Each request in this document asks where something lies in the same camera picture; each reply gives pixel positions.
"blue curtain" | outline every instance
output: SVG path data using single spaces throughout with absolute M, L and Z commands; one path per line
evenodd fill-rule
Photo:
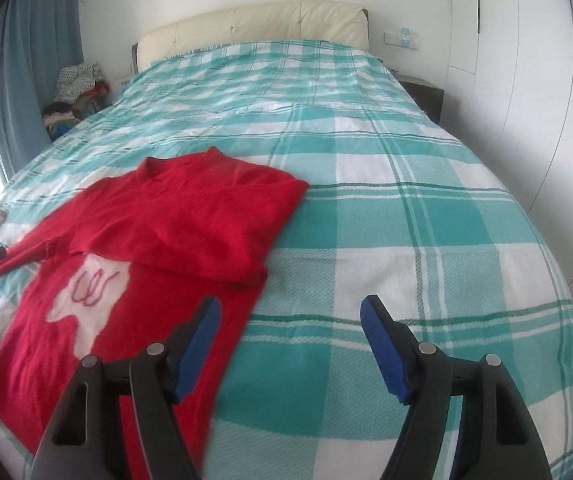
M 78 0 L 7 0 L 0 9 L 0 174 L 11 177 L 51 144 L 42 109 L 60 69 L 81 63 Z

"cream headboard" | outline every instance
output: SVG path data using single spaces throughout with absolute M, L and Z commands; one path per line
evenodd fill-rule
M 134 70 L 196 48 L 298 38 L 368 50 L 368 12 L 354 4 L 304 0 L 199 14 L 153 30 L 134 44 Z

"blue gripper pad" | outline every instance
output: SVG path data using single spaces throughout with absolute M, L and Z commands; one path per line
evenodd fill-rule
M 399 402 L 406 404 L 412 394 L 407 379 L 406 364 L 369 298 L 364 298 L 362 301 L 360 321 L 366 339 L 375 355 L 377 365 L 380 367 L 384 384 L 386 384 L 390 394 L 397 396 Z
M 198 377 L 213 339 L 222 322 L 222 304 L 214 298 L 191 338 L 182 359 L 178 361 L 178 384 L 173 390 L 175 402 L 182 402 L 196 387 Z

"bed sheet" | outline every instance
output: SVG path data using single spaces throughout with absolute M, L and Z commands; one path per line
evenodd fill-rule
M 573 476 L 573 304 L 559 267 L 496 177 L 363 51 L 272 41 L 155 64 L 4 189 L 0 243 L 145 156 L 209 146 L 311 188 L 221 385 L 205 478 L 380 477 L 407 409 L 361 330 L 367 294 L 447 354 L 500 355 L 553 477 Z M 0 340 L 36 269 L 0 279 Z M 436 478 L 448 478 L 459 408 Z M 28 478 L 32 457 L 1 424 L 0 450 Z

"power outlet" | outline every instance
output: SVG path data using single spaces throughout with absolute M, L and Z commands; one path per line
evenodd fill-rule
M 400 46 L 403 48 L 419 49 L 419 37 L 416 34 L 399 34 L 397 32 L 385 32 L 384 43 L 387 45 Z

